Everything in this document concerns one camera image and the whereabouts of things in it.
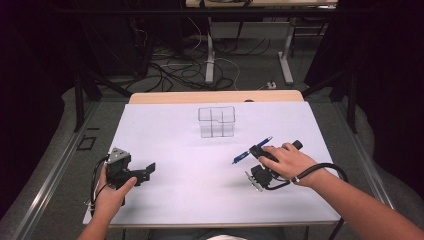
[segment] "gray carpet floor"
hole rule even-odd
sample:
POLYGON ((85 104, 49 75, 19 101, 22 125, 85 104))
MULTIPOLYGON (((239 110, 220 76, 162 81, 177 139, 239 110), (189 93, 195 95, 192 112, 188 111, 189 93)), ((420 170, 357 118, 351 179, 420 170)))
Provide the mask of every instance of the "gray carpet floor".
MULTIPOLYGON (((319 41, 320 39, 316 37, 296 40, 294 57, 289 59, 290 68, 295 80, 293 86, 284 84, 276 55, 276 52, 281 50, 281 44, 279 42, 271 41, 268 48, 266 48, 266 45, 261 45, 257 49, 257 52, 267 49, 261 55, 224 56, 218 53, 218 58, 226 60, 219 60, 217 64, 222 68, 222 73, 225 77, 233 80, 237 79, 236 86, 239 90, 257 90, 269 81, 275 81, 277 89, 304 90, 306 86, 303 84, 303 79, 313 59, 319 41)), ((246 53, 252 50, 250 46, 256 46, 259 42, 260 40, 256 40, 256 42, 240 42, 239 52, 246 53)), ((204 60, 204 51, 199 50, 204 48, 205 44, 201 44, 196 50, 188 49, 186 53, 204 60)), ((163 56, 169 53, 164 48, 158 48, 153 59, 163 58, 163 56)), ((162 65, 169 65, 168 67, 171 67, 171 64, 187 64, 186 61, 182 60, 155 61, 162 65)), ((201 63, 200 66, 202 67, 201 71, 204 71, 204 63, 201 63)), ((154 70, 149 71, 149 75, 156 74, 154 70)), ((219 75, 221 72, 217 70, 215 74, 219 75)), ((193 81, 201 81, 202 76, 194 75, 191 79, 193 81)), ((119 78, 115 80, 124 81, 125 79, 119 78)), ((148 78, 132 84, 129 90, 143 92, 154 86, 157 82, 157 78, 148 78)), ((169 86, 169 83, 164 83, 164 88, 169 86)), ((85 144, 87 144, 87 142, 83 142, 79 145, 79 149, 77 147, 71 152, 70 161, 64 166, 64 174, 58 179, 53 195, 48 199, 45 209, 40 212, 39 218, 33 224, 33 228, 29 230, 29 239, 75 239, 84 227, 82 225, 82 219, 86 211, 86 206, 83 202, 88 197, 89 182, 93 167, 97 160, 107 154, 123 107, 128 100, 123 99, 108 88, 101 87, 101 90, 105 97, 100 103, 95 103, 95 111, 92 117, 84 129, 81 130, 83 131, 82 135, 86 138, 95 139, 93 148, 91 150, 83 150, 86 147, 85 144)), ((195 91, 176 82, 174 82, 171 90, 195 91)), ((331 103, 328 99, 330 90, 323 89, 305 100, 311 104, 333 161, 347 172, 352 185, 372 195, 373 193, 364 176, 362 166, 357 160, 358 153, 352 146, 352 140, 346 134, 345 123, 338 120, 339 116, 335 110, 337 107, 336 104, 343 105, 345 103, 331 103)), ((31 209, 31 204, 36 199, 40 189, 42 189, 43 183, 58 160, 63 157, 64 151, 69 148, 68 144, 74 136, 73 128, 75 126, 73 90, 65 93, 63 99, 66 102, 66 107, 60 126, 30 181, 1 220, 0 239, 13 239, 14 236, 17 236, 17 230, 19 230, 19 226, 22 224, 22 220, 25 218, 28 210, 31 209)), ((86 107, 88 108, 89 106, 93 105, 87 101, 86 107)), ((361 142, 368 154, 372 155, 372 129, 370 129, 366 122, 366 115, 360 109, 357 111, 357 128, 361 142)), ((384 172, 382 169, 379 169, 379 172, 385 189, 396 209, 424 228, 424 204, 422 199, 389 173, 384 172)), ((313 226, 310 228, 309 239, 327 239, 333 228, 334 226, 313 226)), ((304 227, 285 229, 287 239, 303 239, 304 231, 304 227)), ((121 239, 121 234, 122 230, 111 229, 108 232, 108 239, 121 239)), ((148 230, 146 229, 129 229, 126 232, 126 239, 144 240, 147 239, 147 234, 148 230)), ((358 237, 348 225, 345 225, 337 239, 358 239, 358 237)))

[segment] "hand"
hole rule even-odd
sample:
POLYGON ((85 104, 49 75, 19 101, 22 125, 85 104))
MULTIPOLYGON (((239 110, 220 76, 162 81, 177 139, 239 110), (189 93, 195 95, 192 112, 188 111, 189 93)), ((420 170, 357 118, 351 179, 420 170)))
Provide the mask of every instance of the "hand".
MULTIPOLYGON (((297 148, 290 143, 284 143, 282 147, 279 148, 275 148, 272 146, 264 146, 262 149, 266 152, 271 153, 274 157, 278 159, 279 162, 276 163, 263 156, 259 157, 259 161, 268 168, 276 171, 284 179, 292 179, 302 173, 307 168, 317 164, 315 160, 313 160, 308 155, 302 153, 301 151, 297 150, 297 148)), ((320 172, 320 170, 309 174, 297 184, 301 186, 311 187, 312 183, 314 182, 313 176, 318 175, 315 174, 318 172, 320 172)))
POLYGON ((110 222, 121 207, 125 195, 134 187, 134 184, 136 184, 137 178, 130 178, 121 188, 115 190, 110 186, 105 186, 105 184, 107 184, 106 170, 107 164, 104 164, 99 178, 99 185, 96 190, 98 196, 96 199, 96 206, 93 218, 98 217, 103 220, 108 220, 110 222))

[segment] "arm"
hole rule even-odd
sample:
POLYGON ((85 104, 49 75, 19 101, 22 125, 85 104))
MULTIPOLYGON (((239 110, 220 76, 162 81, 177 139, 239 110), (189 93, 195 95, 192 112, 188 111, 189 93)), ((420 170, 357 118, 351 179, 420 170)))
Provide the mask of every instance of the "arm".
MULTIPOLYGON (((265 157, 260 157, 259 161, 285 179, 292 179, 316 164, 312 158, 289 143, 285 143, 282 148, 266 146, 263 149, 274 155, 279 162, 265 157)), ((424 231, 401 214, 325 169, 309 174, 297 184, 315 190, 362 239, 424 239, 424 231)))
MULTIPOLYGON (((94 216, 78 239, 105 239, 106 232, 110 222, 112 221, 112 218, 116 215, 119 208, 121 207, 125 195, 133 188, 136 182, 137 178, 132 177, 118 190, 112 189, 109 186, 103 188, 96 199, 96 209, 94 216)), ((103 187, 105 184, 106 164, 102 168, 98 186, 103 187)))

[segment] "mesh pen holder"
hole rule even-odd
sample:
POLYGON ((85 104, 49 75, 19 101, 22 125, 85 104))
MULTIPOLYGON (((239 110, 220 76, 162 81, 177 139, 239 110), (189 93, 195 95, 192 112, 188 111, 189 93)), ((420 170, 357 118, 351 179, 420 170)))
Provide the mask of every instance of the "mesh pen holder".
POLYGON ((234 107, 199 108, 198 113, 202 138, 234 136, 234 107))

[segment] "person's right hand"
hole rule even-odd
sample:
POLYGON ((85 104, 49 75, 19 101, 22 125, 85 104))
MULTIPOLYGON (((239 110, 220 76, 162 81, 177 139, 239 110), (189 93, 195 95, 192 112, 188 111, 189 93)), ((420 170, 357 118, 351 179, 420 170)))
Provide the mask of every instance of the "person's right hand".
MULTIPOLYGON (((263 156, 259 157, 259 161, 266 167, 276 171, 284 179, 292 179, 305 171, 307 168, 317 164, 315 160, 297 150, 297 148, 291 143, 284 143, 279 148, 273 146, 264 146, 262 149, 271 153, 278 159, 279 162, 274 162, 263 156)), ((311 187, 314 182, 314 176, 318 175, 316 173, 322 172, 320 170, 309 174, 305 178, 302 178, 302 180, 297 184, 311 187)))

